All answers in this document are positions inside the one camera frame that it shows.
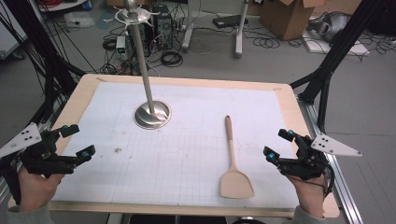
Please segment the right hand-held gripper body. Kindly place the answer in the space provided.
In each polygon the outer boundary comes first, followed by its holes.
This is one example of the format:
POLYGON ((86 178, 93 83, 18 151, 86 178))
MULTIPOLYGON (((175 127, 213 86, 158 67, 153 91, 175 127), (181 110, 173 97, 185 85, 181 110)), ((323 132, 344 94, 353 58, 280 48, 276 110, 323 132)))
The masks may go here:
POLYGON ((298 147, 296 159, 281 158, 277 168, 282 175, 298 176, 302 180, 320 177, 329 168, 325 155, 361 157, 362 153, 330 136, 320 133, 314 139, 303 136, 308 147, 298 147))

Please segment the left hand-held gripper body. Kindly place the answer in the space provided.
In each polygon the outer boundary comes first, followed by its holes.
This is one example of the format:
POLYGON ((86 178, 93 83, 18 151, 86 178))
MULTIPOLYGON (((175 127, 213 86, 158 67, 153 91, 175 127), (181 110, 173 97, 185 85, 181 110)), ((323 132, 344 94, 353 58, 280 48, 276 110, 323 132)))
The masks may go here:
POLYGON ((45 139, 31 147, 21 155, 21 162, 30 174, 44 175, 73 174, 76 166, 74 162, 77 157, 59 156, 56 151, 56 142, 59 140, 48 139, 44 131, 45 139))

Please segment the beige spatula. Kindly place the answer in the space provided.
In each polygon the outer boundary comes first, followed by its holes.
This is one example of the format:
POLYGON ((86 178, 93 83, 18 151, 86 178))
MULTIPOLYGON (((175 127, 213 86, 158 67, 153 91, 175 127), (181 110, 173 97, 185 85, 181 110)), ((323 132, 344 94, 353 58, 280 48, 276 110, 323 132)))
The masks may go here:
POLYGON ((254 196, 254 189, 247 175, 241 172, 235 162, 233 125, 230 116, 225 117, 225 128, 230 149, 230 167, 220 179, 220 195, 231 199, 247 199, 254 196))

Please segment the metal utensil stand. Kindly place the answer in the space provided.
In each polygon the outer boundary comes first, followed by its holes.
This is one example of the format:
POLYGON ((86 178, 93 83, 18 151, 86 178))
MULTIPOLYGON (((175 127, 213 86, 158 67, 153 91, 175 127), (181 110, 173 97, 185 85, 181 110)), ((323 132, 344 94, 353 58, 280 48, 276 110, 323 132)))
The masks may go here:
POLYGON ((171 118, 171 109, 168 104, 162 101, 155 101, 152 98, 151 87, 147 63, 145 60, 139 25, 145 23, 150 25, 149 19, 152 15, 146 9, 138 5, 137 0, 123 0, 124 9, 119 9, 115 19, 125 25, 125 28, 131 28, 133 32, 135 52, 139 63, 140 73, 147 101, 139 105, 133 115, 135 124, 143 129, 155 130, 160 129, 171 118))

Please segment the person's left hand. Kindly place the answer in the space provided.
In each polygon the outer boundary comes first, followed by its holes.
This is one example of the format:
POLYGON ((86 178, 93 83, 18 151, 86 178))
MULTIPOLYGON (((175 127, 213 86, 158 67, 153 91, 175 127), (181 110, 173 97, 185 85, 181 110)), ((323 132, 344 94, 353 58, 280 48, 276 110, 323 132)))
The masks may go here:
POLYGON ((55 174, 49 178, 29 174, 25 168, 19 172, 21 203, 19 211, 33 212, 44 207, 55 195, 64 175, 55 174))

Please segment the person's right hand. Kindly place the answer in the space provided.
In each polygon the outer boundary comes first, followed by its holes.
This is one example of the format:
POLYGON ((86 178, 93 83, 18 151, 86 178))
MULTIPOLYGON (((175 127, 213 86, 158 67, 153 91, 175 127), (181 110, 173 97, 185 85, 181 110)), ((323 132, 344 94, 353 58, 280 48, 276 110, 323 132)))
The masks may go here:
POLYGON ((324 218, 324 176, 302 180, 297 176, 287 176, 287 179, 295 187, 300 207, 312 217, 324 218))

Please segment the white grid mat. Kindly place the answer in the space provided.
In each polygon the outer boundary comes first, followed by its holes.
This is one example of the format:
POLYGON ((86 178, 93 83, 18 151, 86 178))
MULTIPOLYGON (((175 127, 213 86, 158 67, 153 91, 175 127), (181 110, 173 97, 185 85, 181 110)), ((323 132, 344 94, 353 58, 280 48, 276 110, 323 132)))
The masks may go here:
POLYGON ((262 154, 265 147, 293 157, 278 136, 285 126, 274 91, 152 86, 171 108, 170 121, 157 130, 138 127, 134 110, 145 99, 140 84, 102 82, 78 123, 64 154, 94 145, 92 159, 66 176, 57 201, 293 208, 293 185, 262 154), (220 179, 230 167, 225 117, 233 125, 237 168, 250 180, 254 196, 220 195, 220 179))

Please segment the small white power device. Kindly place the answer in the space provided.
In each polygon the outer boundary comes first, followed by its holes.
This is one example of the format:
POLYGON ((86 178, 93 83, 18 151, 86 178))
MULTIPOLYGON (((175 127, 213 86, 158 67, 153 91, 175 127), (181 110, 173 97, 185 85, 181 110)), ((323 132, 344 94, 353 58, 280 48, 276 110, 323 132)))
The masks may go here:
POLYGON ((126 38, 124 36, 118 36, 116 42, 116 51, 119 54, 119 58, 122 61, 127 60, 127 53, 126 53, 126 38))

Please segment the white flat board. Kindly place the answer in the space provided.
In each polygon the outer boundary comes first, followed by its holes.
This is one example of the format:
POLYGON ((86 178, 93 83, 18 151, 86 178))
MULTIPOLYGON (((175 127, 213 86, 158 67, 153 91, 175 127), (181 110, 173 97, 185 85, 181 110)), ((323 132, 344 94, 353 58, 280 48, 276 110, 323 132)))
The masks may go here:
MULTIPOLYGON (((332 48, 329 42, 325 41, 315 32, 305 31, 302 36, 302 40, 310 53, 327 54, 332 48)), ((348 52, 348 55, 353 56, 367 56, 369 54, 369 50, 364 47, 360 41, 356 41, 354 46, 348 52)))

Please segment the white cabinet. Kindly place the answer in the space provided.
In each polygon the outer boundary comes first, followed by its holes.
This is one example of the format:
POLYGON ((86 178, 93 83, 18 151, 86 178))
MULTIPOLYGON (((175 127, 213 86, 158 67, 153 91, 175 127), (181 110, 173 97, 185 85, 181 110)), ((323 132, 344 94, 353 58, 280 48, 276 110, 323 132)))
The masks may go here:
POLYGON ((27 38, 27 35, 10 10, 0 1, 0 60, 7 58, 20 45, 14 35, 3 24, 3 21, 10 28, 13 28, 23 40, 27 38))

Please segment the clear plastic bag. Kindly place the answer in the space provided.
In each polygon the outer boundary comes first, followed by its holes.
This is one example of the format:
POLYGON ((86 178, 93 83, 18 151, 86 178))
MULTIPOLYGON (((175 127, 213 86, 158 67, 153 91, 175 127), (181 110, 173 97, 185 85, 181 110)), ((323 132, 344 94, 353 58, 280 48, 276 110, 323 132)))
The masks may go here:
POLYGON ((88 28, 94 26, 93 17, 86 11, 76 11, 64 14, 64 20, 68 27, 88 28))

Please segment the brown cardboard box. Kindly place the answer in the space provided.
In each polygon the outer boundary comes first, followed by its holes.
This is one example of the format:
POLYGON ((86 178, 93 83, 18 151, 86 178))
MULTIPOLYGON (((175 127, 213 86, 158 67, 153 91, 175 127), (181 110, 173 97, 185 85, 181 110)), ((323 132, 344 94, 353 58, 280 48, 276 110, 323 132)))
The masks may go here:
POLYGON ((263 0, 260 22, 282 40, 300 38, 316 7, 326 0, 263 0))

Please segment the grey silver bag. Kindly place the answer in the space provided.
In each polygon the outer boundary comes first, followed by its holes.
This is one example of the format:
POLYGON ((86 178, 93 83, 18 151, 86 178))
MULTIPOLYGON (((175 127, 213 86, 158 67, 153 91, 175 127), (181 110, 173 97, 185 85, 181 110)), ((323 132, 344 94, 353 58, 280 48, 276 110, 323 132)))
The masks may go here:
POLYGON ((307 30, 314 31, 323 40, 332 43, 347 26, 349 20, 350 16, 343 12, 324 12, 308 22, 307 30))

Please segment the white round table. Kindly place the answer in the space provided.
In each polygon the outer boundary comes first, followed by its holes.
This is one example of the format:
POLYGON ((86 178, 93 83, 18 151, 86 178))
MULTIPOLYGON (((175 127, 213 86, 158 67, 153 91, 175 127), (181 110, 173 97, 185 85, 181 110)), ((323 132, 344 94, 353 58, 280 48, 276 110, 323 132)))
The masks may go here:
POLYGON ((59 0, 59 3, 53 5, 44 5, 37 2, 37 7, 40 11, 59 11, 65 10, 72 7, 83 7, 84 9, 90 9, 92 7, 91 0, 59 0))

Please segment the black flat device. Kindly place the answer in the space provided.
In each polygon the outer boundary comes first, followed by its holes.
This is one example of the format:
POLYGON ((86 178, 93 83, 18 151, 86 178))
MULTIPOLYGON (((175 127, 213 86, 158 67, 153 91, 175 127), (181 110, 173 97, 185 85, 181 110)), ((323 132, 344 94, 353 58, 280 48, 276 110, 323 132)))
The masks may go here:
POLYGON ((227 28, 227 27, 239 27, 240 21, 242 19, 241 15, 233 15, 226 17, 218 17, 212 20, 213 24, 219 28, 227 28))

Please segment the black computer tower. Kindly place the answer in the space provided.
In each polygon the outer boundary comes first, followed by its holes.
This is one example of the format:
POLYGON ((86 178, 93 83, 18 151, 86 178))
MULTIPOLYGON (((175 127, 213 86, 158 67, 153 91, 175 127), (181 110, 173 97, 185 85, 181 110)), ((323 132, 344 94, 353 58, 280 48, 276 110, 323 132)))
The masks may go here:
POLYGON ((152 8, 154 33, 157 36, 159 49, 171 49, 173 47, 173 19, 166 5, 158 5, 152 8))

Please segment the aluminium rail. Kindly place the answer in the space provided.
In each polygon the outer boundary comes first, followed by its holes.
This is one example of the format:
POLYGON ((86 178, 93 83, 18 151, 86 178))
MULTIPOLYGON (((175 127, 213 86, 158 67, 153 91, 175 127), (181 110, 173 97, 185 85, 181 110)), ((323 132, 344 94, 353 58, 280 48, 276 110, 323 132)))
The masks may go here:
MULTIPOLYGON (((315 107, 313 105, 306 105, 301 101, 298 102, 298 105, 302 110, 309 132, 314 136, 319 135, 321 130, 317 125, 318 113, 315 107)), ((333 191, 341 205, 340 211, 344 214, 348 224, 363 224, 361 213, 353 199, 351 191, 349 190, 337 157, 331 154, 327 154, 326 157, 334 170, 335 180, 333 191)))
POLYGON ((0 203, 7 196, 11 196, 16 202, 21 200, 18 170, 20 168, 21 155, 26 148, 42 142, 47 131, 59 117, 62 108, 56 108, 55 112, 47 119, 40 118, 37 112, 34 117, 0 148, 0 203))

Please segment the black metal frame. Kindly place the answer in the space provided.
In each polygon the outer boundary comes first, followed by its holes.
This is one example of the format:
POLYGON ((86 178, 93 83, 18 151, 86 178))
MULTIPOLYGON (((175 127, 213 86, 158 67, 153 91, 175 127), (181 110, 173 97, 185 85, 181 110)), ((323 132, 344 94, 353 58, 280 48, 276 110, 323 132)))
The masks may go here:
POLYGON ((298 94, 298 99, 306 105, 313 105, 316 97, 320 95, 317 126, 323 133, 325 133, 325 119, 332 75, 365 28, 388 1, 361 0, 350 21, 334 42, 320 66, 311 74, 290 83, 293 89, 306 84, 304 91, 298 94))
POLYGON ((73 74, 83 77, 85 72, 64 59, 56 50, 29 0, 0 0, 0 6, 2 5, 7 6, 25 32, 35 48, 35 53, 6 19, 0 16, 0 22, 27 53, 36 74, 45 80, 45 100, 31 118, 31 122, 48 121, 56 115, 56 101, 61 97, 70 97, 77 87, 78 82, 73 79, 73 74))

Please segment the white metal stand frame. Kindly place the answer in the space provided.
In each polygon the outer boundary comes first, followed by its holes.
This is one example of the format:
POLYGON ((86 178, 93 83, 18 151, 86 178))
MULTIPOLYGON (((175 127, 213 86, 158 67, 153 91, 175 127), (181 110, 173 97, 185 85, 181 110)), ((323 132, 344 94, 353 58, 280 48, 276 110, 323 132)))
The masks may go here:
MULTIPOLYGON (((191 42, 191 36, 194 30, 194 18, 192 17, 192 2, 193 0, 187 0, 187 25, 184 34, 183 43, 181 48, 184 52, 187 52, 191 42)), ((245 24, 245 18, 248 13, 248 0, 243 0, 242 11, 239 16, 239 22, 237 23, 236 33, 235 33, 235 56, 237 58, 242 57, 243 52, 243 30, 245 24)))

